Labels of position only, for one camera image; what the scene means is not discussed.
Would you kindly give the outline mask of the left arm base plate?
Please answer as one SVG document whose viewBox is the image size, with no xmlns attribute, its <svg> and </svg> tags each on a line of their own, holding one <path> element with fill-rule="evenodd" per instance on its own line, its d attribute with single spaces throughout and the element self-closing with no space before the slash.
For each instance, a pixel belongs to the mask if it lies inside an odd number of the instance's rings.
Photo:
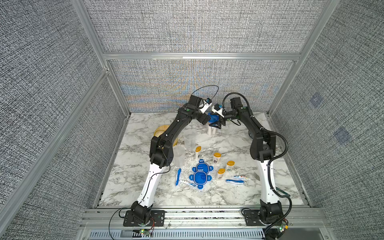
<svg viewBox="0 0 384 240">
<path fill-rule="evenodd" d="M 144 217 L 139 217 L 133 211 L 127 211 L 124 217 L 124 227 L 163 227 L 165 221 L 165 211 L 152 210 L 151 214 L 145 214 Z"/>
</svg>

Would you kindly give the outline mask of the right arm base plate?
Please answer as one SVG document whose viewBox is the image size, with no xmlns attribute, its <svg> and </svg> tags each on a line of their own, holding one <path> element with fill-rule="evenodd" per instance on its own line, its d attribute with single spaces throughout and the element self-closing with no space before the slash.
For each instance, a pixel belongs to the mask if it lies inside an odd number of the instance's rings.
<svg viewBox="0 0 384 240">
<path fill-rule="evenodd" d="M 243 208 L 241 214 L 244 217 L 247 226 L 269 226 L 269 224 L 265 224 L 260 220 L 259 210 Z"/>
</svg>

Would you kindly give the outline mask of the clear container back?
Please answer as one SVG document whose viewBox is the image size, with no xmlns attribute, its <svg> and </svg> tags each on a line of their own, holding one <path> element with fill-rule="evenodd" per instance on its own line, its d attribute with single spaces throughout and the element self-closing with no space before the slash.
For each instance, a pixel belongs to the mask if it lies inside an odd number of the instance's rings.
<svg viewBox="0 0 384 240">
<path fill-rule="evenodd" d="M 209 136 L 214 136 L 216 134 L 216 131 L 217 131 L 217 125 L 208 126 L 208 135 Z"/>
</svg>

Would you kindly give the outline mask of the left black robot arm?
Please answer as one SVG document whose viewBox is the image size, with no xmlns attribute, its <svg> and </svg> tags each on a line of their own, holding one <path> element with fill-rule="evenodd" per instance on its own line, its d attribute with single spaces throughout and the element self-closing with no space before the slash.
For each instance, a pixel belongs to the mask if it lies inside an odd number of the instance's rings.
<svg viewBox="0 0 384 240">
<path fill-rule="evenodd" d="M 170 126 L 160 136 L 152 137 L 150 145 L 150 168 L 144 187 L 138 199 L 132 204 L 134 219 L 140 224 L 150 221 L 156 189 L 163 174 L 171 170 L 174 159 L 173 145 L 181 131 L 192 121 L 207 124 L 211 117 L 206 114 L 212 106 L 210 98 L 202 99 L 191 95 L 189 101 L 178 109 L 177 115 Z"/>
</svg>

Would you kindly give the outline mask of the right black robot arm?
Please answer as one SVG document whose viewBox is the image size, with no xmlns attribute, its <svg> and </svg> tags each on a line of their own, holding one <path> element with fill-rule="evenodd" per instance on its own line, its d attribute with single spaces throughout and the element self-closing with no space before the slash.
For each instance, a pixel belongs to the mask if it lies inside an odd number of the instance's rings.
<svg viewBox="0 0 384 240">
<path fill-rule="evenodd" d="M 292 209 L 289 196 L 277 192 L 274 178 L 274 160 L 288 151 L 287 140 L 279 133 L 265 128 L 253 114 L 247 98 L 236 92 L 227 94 L 221 105 L 212 107 L 213 116 L 218 116 L 210 127 L 221 129 L 227 121 L 237 120 L 252 134 L 250 155 L 257 161 L 262 186 L 259 218 L 268 229 L 280 224 Z"/>
</svg>

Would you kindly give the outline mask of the blue lid back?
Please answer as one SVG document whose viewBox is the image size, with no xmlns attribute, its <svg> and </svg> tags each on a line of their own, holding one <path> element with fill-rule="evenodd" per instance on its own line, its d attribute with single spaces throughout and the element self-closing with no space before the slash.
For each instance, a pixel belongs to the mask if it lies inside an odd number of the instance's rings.
<svg viewBox="0 0 384 240">
<path fill-rule="evenodd" d="M 209 113 L 208 116 L 210 117 L 208 124 L 214 124 L 216 125 L 217 123 L 220 122 L 220 115 L 216 115 L 214 113 Z"/>
</svg>

